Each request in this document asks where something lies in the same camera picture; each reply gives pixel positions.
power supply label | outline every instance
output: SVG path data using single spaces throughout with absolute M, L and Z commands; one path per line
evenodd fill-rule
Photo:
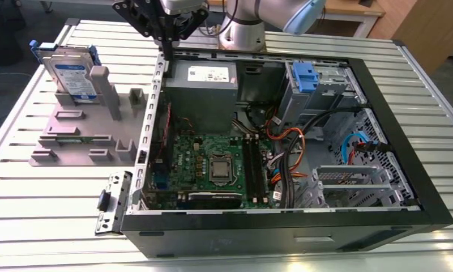
M 90 80 L 85 78 L 84 65 L 56 64 L 56 74 L 69 94 L 76 99 L 94 99 L 97 97 Z
M 188 81 L 229 82 L 228 67 L 190 66 Z

wooden cabinet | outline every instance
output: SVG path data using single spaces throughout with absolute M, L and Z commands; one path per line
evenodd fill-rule
M 426 73 L 453 52 L 453 0 L 377 0 L 386 14 L 369 38 L 401 40 Z

metal workbench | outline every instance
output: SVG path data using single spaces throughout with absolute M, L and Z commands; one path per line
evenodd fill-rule
M 157 46 L 126 23 L 66 25 L 62 45 L 97 46 L 118 92 L 148 91 Z M 188 47 L 216 48 L 200 35 Z M 386 40 L 269 32 L 272 52 L 362 58 L 453 215 L 453 109 L 405 48 Z M 0 129 L 0 267 L 24 271 L 453 271 L 453 226 L 366 253 L 146 260 L 124 237 L 94 237 L 97 196 L 124 167 L 32 167 L 54 83 L 40 66 Z

cpu socket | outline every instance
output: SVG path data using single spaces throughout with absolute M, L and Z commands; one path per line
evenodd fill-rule
M 209 161 L 210 182 L 216 186 L 225 186 L 233 180 L 232 157 L 230 155 L 212 155 Z

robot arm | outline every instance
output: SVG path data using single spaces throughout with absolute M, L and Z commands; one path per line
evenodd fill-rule
M 326 0 L 229 0 L 220 43 L 225 49 L 258 51 L 265 44 L 264 22 L 294 35 L 304 34 Z
M 233 50 L 257 51 L 265 44 L 264 21 L 292 34 L 302 34 L 321 14 L 326 0 L 229 0 L 220 43 Z M 117 13 L 145 37 L 153 37 L 165 59 L 208 17 L 205 0 L 124 0 Z

